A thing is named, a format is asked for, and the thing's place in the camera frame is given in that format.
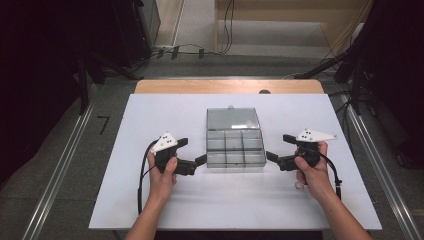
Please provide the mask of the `light wooden shelf unit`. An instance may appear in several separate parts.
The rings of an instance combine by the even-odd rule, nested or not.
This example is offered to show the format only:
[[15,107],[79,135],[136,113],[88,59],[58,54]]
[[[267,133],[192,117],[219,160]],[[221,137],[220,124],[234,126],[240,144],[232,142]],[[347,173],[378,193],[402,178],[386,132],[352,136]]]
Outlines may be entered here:
[[374,0],[235,0],[234,20],[319,23],[333,55],[341,54]]

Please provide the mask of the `black curtain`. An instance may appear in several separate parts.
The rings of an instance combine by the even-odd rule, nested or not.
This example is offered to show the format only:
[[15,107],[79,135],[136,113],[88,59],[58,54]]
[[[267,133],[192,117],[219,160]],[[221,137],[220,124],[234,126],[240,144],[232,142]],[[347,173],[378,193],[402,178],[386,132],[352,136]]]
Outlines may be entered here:
[[0,184],[80,95],[74,79],[106,0],[0,0]]
[[336,73],[359,76],[398,162],[424,168],[424,0],[374,0]]

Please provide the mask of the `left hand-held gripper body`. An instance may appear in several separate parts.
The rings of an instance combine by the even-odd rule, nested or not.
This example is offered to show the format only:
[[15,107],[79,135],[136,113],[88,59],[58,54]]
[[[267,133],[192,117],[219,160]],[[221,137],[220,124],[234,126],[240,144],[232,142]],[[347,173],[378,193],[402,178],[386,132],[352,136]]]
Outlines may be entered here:
[[[158,141],[154,144],[151,152],[155,156],[155,166],[163,172],[168,161],[177,155],[178,140],[176,140],[170,133],[162,135]],[[177,167],[174,171],[175,174],[179,175],[193,175],[197,165],[194,161],[188,161],[183,159],[177,159]]]

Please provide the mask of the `metal floor rail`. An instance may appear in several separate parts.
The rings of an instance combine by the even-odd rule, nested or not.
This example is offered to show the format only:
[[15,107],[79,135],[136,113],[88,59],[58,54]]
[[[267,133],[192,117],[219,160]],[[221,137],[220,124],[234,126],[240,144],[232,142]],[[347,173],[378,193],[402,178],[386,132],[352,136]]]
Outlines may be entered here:
[[377,149],[375,142],[369,134],[369,131],[364,123],[363,117],[357,115],[356,111],[350,104],[346,96],[341,96],[341,99],[346,103],[349,112],[349,118],[355,128],[356,133],[361,141],[361,144],[368,156],[370,164],[379,180],[382,190],[390,205],[400,229],[406,240],[424,240],[417,224],[415,223],[411,212],[409,211],[399,189],[397,188],[394,178],[389,173],[380,152]]
[[80,142],[80,139],[87,126],[89,118],[91,117],[95,100],[99,92],[99,87],[96,84],[92,84],[89,88],[89,103],[84,112],[78,117],[75,126],[71,132],[71,135],[65,145],[64,150],[58,160],[58,163],[50,177],[50,180],[39,199],[34,213],[26,227],[21,240],[37,240],[44,223],[51,211],[54,204],[58,191],[62,185],[64,177],[68,171],[68,168],[72,162],[73,156]]

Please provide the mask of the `person's right hand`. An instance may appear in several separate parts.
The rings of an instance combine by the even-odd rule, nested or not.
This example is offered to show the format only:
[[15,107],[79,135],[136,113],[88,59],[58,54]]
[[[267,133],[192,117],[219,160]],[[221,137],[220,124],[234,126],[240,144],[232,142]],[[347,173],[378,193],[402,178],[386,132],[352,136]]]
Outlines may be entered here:
[[[318,143],[318,149],[322,156],[327,154],[327,147],[326,142]],[[334,193],[328,176],[327,161],[322,156],[315,167],[311,167],[301,156],[295,158],[295,163],[298,166],[297,181],[306,185],[311,196],[318,202],[325,200]]]

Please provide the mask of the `white table cover board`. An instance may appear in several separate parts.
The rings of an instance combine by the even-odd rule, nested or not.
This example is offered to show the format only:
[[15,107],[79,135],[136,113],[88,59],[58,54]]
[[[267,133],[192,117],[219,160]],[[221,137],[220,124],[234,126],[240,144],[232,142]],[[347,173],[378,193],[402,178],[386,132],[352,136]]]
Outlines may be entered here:
[[[255,108],[266,150],[290,155],[295,147],[284,134],[304,129],[336,135],[328,156],[341,179],[341,199],[368,230],[379,218],[325,94],[133,94],[130,96],[95,203],[90,228],[128,229],[149,192],[140,175],[148,145],[165,132],[187,138],[178,155],[192,160],[206,151],[209,108]],[[199,167],[180,176],[159,222],[163,230],[321,230],[328,226],[307,190],[296,190],[296,176],[269,162],[259,169]]]

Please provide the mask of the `person's left hand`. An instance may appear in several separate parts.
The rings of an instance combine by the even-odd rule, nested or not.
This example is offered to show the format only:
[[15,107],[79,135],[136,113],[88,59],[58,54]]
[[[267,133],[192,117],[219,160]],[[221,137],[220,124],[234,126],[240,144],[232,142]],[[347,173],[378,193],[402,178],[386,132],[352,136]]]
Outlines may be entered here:
[[155,156],[153,153],[148,153],[147,160],[150,166],[149,197],[157,202],[167,202],[176,184],[174,171],[177,167],[177,159],[172,157],[166,164],[163,172],[160,172],[155,166]]

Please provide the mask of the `wooden table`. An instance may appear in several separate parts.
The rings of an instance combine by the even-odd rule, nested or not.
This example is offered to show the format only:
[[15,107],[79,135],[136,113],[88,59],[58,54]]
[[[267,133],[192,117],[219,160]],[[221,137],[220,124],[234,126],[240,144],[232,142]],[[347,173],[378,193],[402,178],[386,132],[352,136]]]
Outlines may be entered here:
[[135,94],[323,94],[318,80],[140,80]]

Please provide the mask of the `black metal stand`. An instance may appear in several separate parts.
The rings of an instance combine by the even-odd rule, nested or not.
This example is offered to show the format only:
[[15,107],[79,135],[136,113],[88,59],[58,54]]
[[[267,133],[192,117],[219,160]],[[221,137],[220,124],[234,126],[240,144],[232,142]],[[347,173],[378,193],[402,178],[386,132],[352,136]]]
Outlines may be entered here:
[[103,84],[105,82],[106,75],[103,72],[102,67],[108,67],[117,72],[119,75],[124,76],[130,80],[143,79],[142,76],[134,75],[129,70],[126,70],[124,67],[119,66],[118,64],[108,60],[106,57],[94,51],[88,51],[79,55],[77,58],[77,67],[78,85],[80,91],[80,115],[86,112],[90,103],[87,76],[90,76],[95,84]]

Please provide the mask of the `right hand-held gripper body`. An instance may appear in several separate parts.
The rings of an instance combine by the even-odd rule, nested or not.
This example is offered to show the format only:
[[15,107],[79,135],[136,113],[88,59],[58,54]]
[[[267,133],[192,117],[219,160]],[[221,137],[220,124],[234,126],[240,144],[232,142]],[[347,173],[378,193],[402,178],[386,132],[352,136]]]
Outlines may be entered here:
[[337,138],[336,135],[310,129],[304,129],[295,137],[297,140],[297,143],[294,144],[297,147],[295,154],[278,157],[277,165],[280,167],[281,171],[297,170],[298,166],[295,163],[295,158],[297,156],[303,157],[311,167],[315,167],[321,157],[318,143],[321,141],[335,140]]

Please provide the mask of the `dark cabinet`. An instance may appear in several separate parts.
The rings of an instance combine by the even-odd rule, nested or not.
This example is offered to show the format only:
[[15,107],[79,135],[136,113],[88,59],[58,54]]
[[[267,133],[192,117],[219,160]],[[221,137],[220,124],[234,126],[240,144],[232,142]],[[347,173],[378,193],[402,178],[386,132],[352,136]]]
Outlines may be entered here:
[[111,0],[117,20],[119,61],[133,65],[152,55],[161,20],[156,0]]

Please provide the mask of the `clear plastic compartment box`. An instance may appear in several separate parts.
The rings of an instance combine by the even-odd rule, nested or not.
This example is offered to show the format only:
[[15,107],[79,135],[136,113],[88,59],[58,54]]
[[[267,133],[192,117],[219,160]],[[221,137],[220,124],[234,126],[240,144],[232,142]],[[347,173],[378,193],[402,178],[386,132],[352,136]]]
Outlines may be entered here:
[[265,149],[255,108],[209,108],[206,125],[208,168],[264,167]]

